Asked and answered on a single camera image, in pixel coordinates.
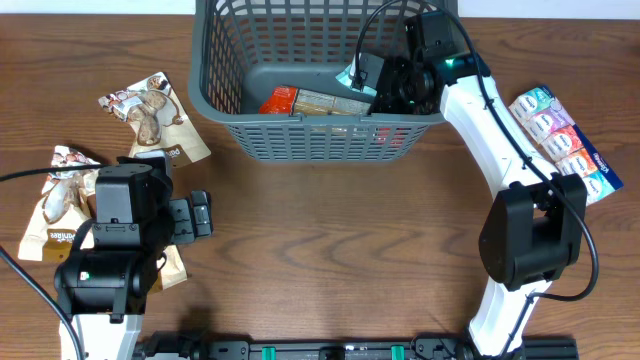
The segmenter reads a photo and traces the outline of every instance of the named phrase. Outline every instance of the table surface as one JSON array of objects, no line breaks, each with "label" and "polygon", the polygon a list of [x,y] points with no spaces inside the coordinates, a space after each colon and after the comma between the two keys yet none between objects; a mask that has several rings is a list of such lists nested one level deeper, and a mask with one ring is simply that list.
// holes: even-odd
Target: table surface
[{"label": "table surface", "polygon": [[[598,286],[542,300],[527,335],[572,335],[583,359],[640,356],[640,23],[464,19],[505,102],[548,84],[625,182],[588,209]],[[462,332],[487,280],[477,239],[491,206],[449,125],[389,164],[266,165],[191,106],[189,16],[2,16],[1,173],[44,167],[54,145],[103,161],[133,132],[97,99],[157,71],[171,79],[212,155],[176,171],[176,197],[213,196],[213,238],[181,253],[189,280],[150,296],[143,335],[208,328],[255,340],[410,338]],[[44,176],[3,183],[0,244],[17,254]],[[51,293],[55,264],[21,262]],[[553,285],[573,294],[590,261]],[[0,358],[59,355],[58,321],[16,274],[0,273]]]}]

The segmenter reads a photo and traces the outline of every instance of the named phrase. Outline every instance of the colorful package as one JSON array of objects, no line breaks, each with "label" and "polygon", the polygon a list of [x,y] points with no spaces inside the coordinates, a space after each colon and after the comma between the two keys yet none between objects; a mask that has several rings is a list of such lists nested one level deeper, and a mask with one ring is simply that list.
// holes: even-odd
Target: colorful package
[{"label": "colorful package", "polygon": [[540,144],[555,131],[573,124],[575,123],[571,117],[569,117],[569,114],[566,114],[566,116],[558,116],[558,112],[549,107],[534,114],[525,122],[524,128],[527,129],[529,135]]},{"label": "colorful package", "polygon": [[534,114],[547,109],[551,103],[557,101],[551,90],[542,85],[518,96],[509,106],[513,116],[524,125]]},{"label": "colorful package", "polygon": [[366,114],[365,102],[290,86],[278,86],[260,107],[260,114],[355,115]]},{"label": "colorful package", "polygon": [[587,187],[587,205],[600,201],[605,196],[616,191],[600,171],[583,177],[582,181]]},{"label": "colorful package", "polygon": [[[56,146],[51,167],[97,165],[98,162],[67,146]],[[69,257],[76,230],[95,217],[98,170],[60,171],[47,176],[42,198],[31,215],[18,258],[61,263]],[[93,232],[87,233],[81,249],[92,248]],[[152,292],[167,289],[187,279],[187,272],[175,245],[165,249],[166,264],[160,270]],[[159,260],[159,266],[165,262]]]},{"label": "colorful package", "polygon": [[169,155],[171,165],[178,168],[211,155],[164,73],[103,96],[98,102],[135,131],[130,157],[162,149]]},{"label": "colorful package", "polygon": [[582,149],[582,141],[573,126],[567,126],[553,132],[542,142],[542,147],[553,161],[560,161],[569,154]]},{"label": "colorful package", "polygon": [[576,151],[558,161],[556,166],[562,175],[578,174],[580,177],[585,177],[598,171],[596,163],[591,159],[591,156],[589,156],[589,153],[585,149]]}]

